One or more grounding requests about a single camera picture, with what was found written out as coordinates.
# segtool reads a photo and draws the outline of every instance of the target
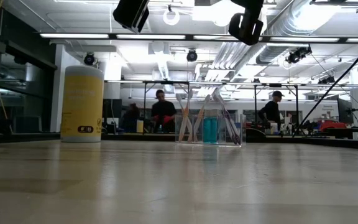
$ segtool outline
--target camera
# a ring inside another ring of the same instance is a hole
[[[196,50],[194,50],[194,49],[189,50],[189,52],[187,53],[187,61],[195,62],[195,61],[197,61],[197,58],[198,58],[198,56],[197,56]]]
[[[92,66],[96,63],[96,59],[94,57],[93,52],[86,53],[86,56],[84,58],[84,63],[85,63],[85,65],[89,65],[89,66]]]
[[[288,63],[298,63],[304,59],[306,55],[312,54],[311,47],[300,47],[290,52],[290,55],[285,59]]]
[[[140,34],[150,13],[148,3],[149,0],[120,0],[112,15],[123,28]]]

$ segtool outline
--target equipment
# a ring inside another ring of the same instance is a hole
[[[337,99],[338,102],[338,112],[339,112],[339,122],[345,124],[353,124],[353,114],[352,103],[346,100]]]
[[[114,19],[135,34],[140,34],[149,16],[149,0],[120,0],[113,12]]]
[[[264,23],[259,20],[264,0],[231,0],[245,8],[245,13],[235,14],[229,24],[229,33],[247,45],[259,41]]]
[[[84,58],[85,65],[92,66],[96,63],[96,59],[94,57],[94,52],[88,52],[86,53],[86,56]]]
[[[197,58],[198,58],[198,56],[197,56],[196,50],[194,50],[194,49],[189,50],[189,52],[187,54],[187,58],[186,58],[187,61],[195,62],[195,61],[197,61]]]
[[[180,126],[180,132],[179,132],[179,141],[181,142],[184,135],[185,135],[185,131],[186,131],[186,124],[187,124],[187,119],[188,119],[188,115],[189,115],[189,107],[190,107],[190,99],[193,97],[193,91],[190,91],[188,96],[187,96],[187,105],[186,108],[183,110],[183,120],[181,121],[181,126]],[[191,141],[193,139],[193,131],[190,127],[189,129],[189,139],[188,141]]]
[[[214,91],[214,93],[212,94],[212,97],[213,97],[214,101],[220,103],[222,106],[223,115],[226,120],[227,131],[229,131],[229,134],[231,134],[231,139],[233,140],[234,144],[241,144],[241,138],[239,135],[239,131],[236,128],[236,124],[231,119],[229,112],[225,109],[223,99],[222,99],[221,95],[219,94],[218,90],[219,89],[216,89]]]
[[[290,55],[285,59],[288,63],[298,63],[300,60],[304,59],[306,55],[312,54],[311,47],[300,47],[296,50],[290,52]]]
[[[177,96],[177,100],[178,100],[180,108],[181,108],[181,113],[185,114],[185,109],[183,109],[183,106],[181,104],[181,94],[178,93],[178,94],[176,94],[176,96]],[[192,127],[191,127],[191,121],[190,121],[189,117],[186,118],[186,125],[187,125],[187,129],[189,130],[189,133],[191,133]]]
[[[198,127],[200,126],[201,120],[203,119],[203,116],[204,116],[204,107],[207,103],[209,103],[210,99],[211,99],[211,95],[207,95],[205,97],[204,104],[201,107],[200,112],[198,113],[197,121],[196,121],[196,124],[194,125],[194,138],[193,138],[194,142],[198,142],[198,140],[197,140]]]

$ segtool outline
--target red object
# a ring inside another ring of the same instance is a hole
[[[168,123],[169,121],[171,121],[171,117],[169,117],[169,116],[164,116],[164,122],[163,122],[163,124],[166,124],[166,123]]]
[[[321,123],[319,131],[325,131],[327,128],[346,128],[345,123],[335,122],[335,121],[325,121]]]

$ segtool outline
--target white column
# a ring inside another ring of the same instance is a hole
[[[104,72],[104,80],[121,80],[121,68],[121,63],[116,58],[99,63],[99,69]],[[104,83],[103,99],[120,99],[120,87],[120,83]]]
[[[81,65],[81,62],[72,57],[65,50],[62,44],[56,45],[55,71],[53,79],[53,94],[52,94],[52,111],[50,118],[50,131],[60,132],[60,124],[62,122],[62,109],[63,109],[63,92],[65,85],[65,70],[71,65]]]

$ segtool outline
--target black shirt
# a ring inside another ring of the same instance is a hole
[[[164,116],[173,116],[177,113],[173,103],[169,101],[157,102],[153,104],[152,107],[152,117],[159,115],[160,117]]]
[[[264,119],[264,113],[266,113],[266,119],[269,121],[275,121],[277,124],[280,124],[280,111],[278,110],[278,103],[273,101],[268,102],[264,108],[262,108],[258,115],[261,119]]]

